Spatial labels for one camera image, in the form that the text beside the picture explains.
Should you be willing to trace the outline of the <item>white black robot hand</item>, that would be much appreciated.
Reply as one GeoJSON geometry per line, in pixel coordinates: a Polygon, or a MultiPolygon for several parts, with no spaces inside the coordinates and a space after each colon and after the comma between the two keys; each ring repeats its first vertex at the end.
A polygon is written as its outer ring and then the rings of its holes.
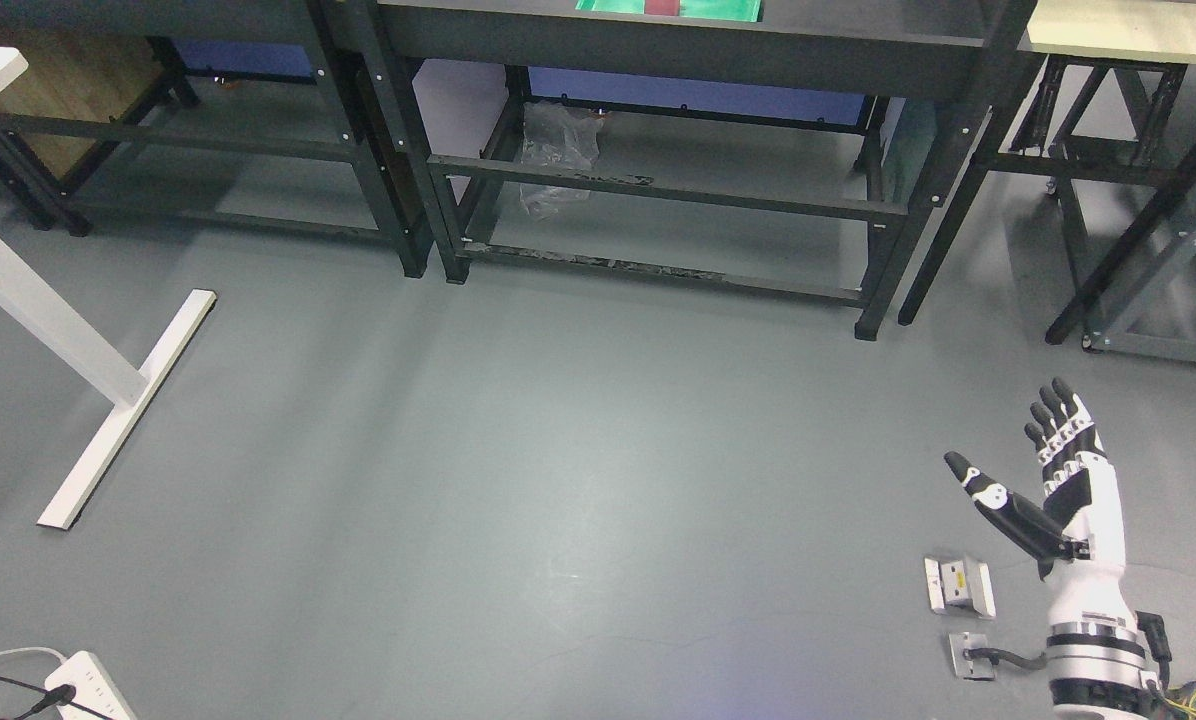
{"type": "Polygon", "coordinates": [[[974,510],[1033,559],[1051,593],[1050,626],[1097,623],[1130,629],[1122,593],[1127,541],[1113,462],[1086,402],[1064,379],[1041,388],[1024,433],[1041,465],[1036,504],[956,451],[944,454],[974,510]]]}

